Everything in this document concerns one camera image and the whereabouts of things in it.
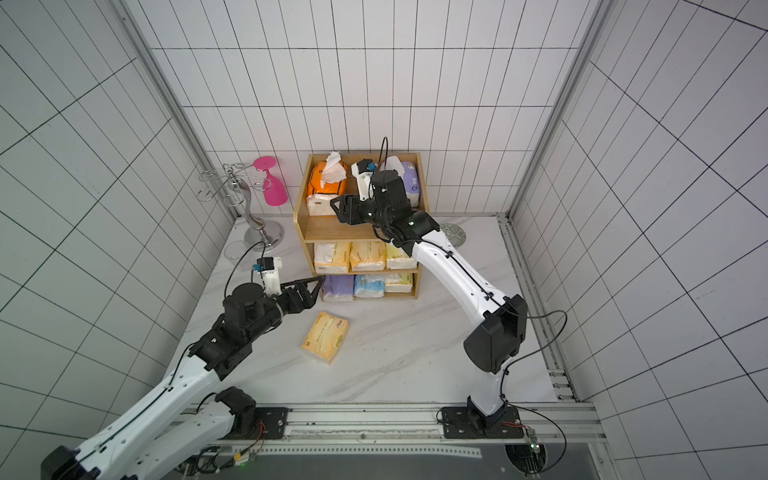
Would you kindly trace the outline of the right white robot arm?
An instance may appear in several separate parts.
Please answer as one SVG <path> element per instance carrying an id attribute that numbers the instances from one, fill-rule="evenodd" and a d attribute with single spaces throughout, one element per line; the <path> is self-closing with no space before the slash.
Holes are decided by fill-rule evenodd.
<path id="1" fill-rule="evenodd" d="M 483 422 L 496 422 L 505 409 L 504 365 L 519 353 L 526 337 L 528 306 L 522 296 L 508 296 L 485 280 L 452 246 L 438 222 L 411 206 L 395 171 L 374 173 L 368 188 L 341 195 L 330 205 L 343 224 L 370 224 L 378 239 L 403 249 L 453 295 L 472 326 L 464 351 L 484 373 L 467 407 Z"/>

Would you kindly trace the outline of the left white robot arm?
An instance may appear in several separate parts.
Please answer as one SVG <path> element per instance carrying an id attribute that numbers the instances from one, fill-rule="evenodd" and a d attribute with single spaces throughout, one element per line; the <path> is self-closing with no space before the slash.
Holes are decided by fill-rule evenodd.
<path id="1" fill-rule="evenodd" d="M 310 277 L 283 283 L 272 295 L 257 283 L 236 287 L 211 329 L 166 378 L 78 447 L 53 450 L 41 463 L 41 478 L 160 479 L 217 440 L 265 438 L 262 409 L 223 382 L 256 340 L 286 316 L 313 308 L 322 285 L 322 278 Z"/>

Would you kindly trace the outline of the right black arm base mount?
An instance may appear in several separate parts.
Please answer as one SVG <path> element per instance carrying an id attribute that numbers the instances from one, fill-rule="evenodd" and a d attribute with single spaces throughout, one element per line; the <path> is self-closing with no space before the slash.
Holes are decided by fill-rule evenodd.
<path id="1" fill-rule="evenodd" d="M 445 406 L 436 413 L 443 436 L 452 440 L 522 439 L 525 427 L 515 407 L 502 403 L 491 415 L 485 415 L 467 399 L 465 406 Z"/>

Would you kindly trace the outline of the yellow tissue pack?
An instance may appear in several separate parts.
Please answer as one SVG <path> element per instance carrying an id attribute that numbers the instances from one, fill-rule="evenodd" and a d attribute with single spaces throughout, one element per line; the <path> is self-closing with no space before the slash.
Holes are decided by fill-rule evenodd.
<path id="1" fill-rule="evenodd" d="M 331 364 L 338 355 L 349 328 L 348 320 L 320 312 L 301 348 L 305 354 Z"/>

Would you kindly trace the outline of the beige tissue pack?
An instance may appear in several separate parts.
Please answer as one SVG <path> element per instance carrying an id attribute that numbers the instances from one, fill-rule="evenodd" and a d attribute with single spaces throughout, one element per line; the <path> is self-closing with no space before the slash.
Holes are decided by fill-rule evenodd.
<path id="1" fill-rule="evenodd" d="M 352 272 L 378 272 L 386 268 L 386 244 L 381 241 L 354 241 L 350 244 Z"/>
<path id="2" fill-rule="evenodd" d="M 350 271 L 350 242 L 317 242 L 314 244 L 313 265 L 321 275 L 347 274 Z"/>

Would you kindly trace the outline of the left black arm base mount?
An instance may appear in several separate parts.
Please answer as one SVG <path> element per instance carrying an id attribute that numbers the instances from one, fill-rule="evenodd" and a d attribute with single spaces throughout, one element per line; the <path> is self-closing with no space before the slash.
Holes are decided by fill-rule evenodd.
<path id="1" fill-rule="evenodd" d="M 224 440 L 280 440 L 284 437 L 289 413 L 287 407 L 259 405 L 241 389 L 229 387 L 206 396 L 198 408 L 209 398 L 212 399 L 211 404 L 223 406 L 232 420 Z"/>

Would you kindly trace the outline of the orange tissue pack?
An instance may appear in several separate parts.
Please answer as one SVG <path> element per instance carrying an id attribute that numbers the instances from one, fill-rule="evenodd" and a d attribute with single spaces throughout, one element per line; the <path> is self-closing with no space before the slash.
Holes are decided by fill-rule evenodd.
<path id="1" fill-rule="evenodd" d="M 306 204 L 310 216 L 331 216 L 335 212 L 330 202 L 345 194 L 347 189 L 348 166 L 342 162 L 341 154 L 332 151 L 325 160 L 319 161 L 310 170 Z"/>

